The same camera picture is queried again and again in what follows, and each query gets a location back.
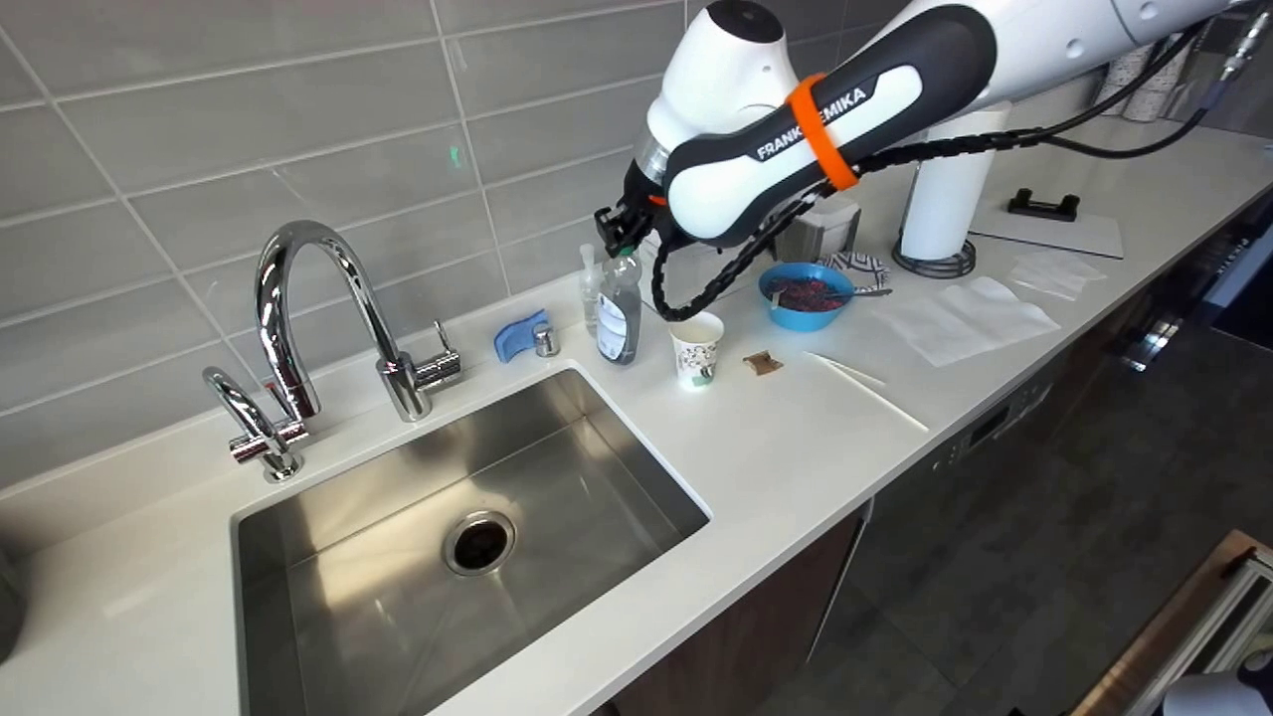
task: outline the orange strap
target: orange strap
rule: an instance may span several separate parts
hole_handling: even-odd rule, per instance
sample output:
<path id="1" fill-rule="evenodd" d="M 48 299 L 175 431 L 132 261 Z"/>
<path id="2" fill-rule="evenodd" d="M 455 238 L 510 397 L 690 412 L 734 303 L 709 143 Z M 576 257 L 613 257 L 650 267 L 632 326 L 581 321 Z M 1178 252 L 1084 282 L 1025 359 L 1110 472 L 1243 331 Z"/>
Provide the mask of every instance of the orange strap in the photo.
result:
<path id="1" fill-rule="evenodd" d="M 804 77 L 795 85 L 795 91 L 788 96 L 788 108 L 795 115 L 795 127 L 800 134 L 809 139 L 813 156 L 821 159 L 828 184 L 837 189 L 848 189 L 861 184 L 861 175 L 845 163 L 845 156 L 837 152 L 832 134 L 828 134 L 828 122 L 825 122 L 825 110 L 821 104 L 813 99 L 813 87 L 821 85 L 825 77 Z"/>

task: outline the blue bowl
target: blue bowl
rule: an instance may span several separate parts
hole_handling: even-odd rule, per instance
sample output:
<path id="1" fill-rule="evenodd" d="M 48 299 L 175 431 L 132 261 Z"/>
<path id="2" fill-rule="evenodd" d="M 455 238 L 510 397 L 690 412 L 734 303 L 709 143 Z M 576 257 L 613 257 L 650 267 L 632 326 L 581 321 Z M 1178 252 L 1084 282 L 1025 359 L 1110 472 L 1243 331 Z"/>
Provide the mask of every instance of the blue bowl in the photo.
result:
<path id="1" fill-rule="evenodd" d="M 832 311 L 780 306 L 780 303 L 773 303 L 773 289 L 780 282 L 825 282 L 832 294 L 841 294 L 841 306 L 832 306 Z M 764 294 L 767 319 L 776 326 L 813 335 L 813 331 L 832 326 L 845 313 L 845 306 L 850 303 L 854 289 L 850 289 L 850 278 L 845 269 L 837 269 L 837 267 L 825 267 L 825 261 L 776 261 L 776 267 L 767 267 L 762 275 L 762 294 Z"/>

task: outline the gray tile wall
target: gray tile wall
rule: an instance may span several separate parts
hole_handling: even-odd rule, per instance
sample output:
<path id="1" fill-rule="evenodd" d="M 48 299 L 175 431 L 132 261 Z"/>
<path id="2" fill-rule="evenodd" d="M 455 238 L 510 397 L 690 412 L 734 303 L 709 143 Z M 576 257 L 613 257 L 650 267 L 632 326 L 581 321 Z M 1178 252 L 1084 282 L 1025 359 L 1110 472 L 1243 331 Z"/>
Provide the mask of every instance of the gray tile wall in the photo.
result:
<path id="1" fill-rule="evenodd" d="M 333 222 L 398 331 L 573 269 L 701 0 L 0 5 L 0 489 L 258 380 L 255 252 Z M 892 12 L 773 0 L 828 69 Z M 309 366 L 362 350 L 305 257 Z"/>

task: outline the sink drain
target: sink drain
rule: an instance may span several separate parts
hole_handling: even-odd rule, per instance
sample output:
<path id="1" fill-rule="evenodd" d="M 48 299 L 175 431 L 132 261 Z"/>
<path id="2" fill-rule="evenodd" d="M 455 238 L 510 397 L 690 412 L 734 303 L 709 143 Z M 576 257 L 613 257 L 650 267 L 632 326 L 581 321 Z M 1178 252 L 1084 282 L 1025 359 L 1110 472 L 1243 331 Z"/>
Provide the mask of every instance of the sink drain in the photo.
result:
<path id="1" fill-rule="evenodd" d="M 463 523 L 450 530 L 446 535 L 446 559 L 463 572 L 482 572 L 492 570 L 512 541 L 512 522 L 482 509 L 482 514 L 467 514 Z"/>

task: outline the plastic bottle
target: plastic bottle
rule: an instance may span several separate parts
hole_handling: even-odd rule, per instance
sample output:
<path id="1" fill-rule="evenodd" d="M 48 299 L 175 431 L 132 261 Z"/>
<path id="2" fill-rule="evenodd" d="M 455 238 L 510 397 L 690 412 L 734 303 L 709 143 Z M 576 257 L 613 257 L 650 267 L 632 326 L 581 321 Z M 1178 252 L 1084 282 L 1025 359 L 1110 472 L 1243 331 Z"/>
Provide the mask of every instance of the plastic bottle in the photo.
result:
<path id="1" fill-rule="evenodd" d="M 601 282 L 597 246 L 581 241 L 581 311 L 593 336 L 597 336 L 597 282 Z"/>
<path id="2" fill-rule="evenodd" d="M 605 362 L 629 366 L 641 340 L 641 257 L 626 252 L 597 286 L 597 350 Z"/>

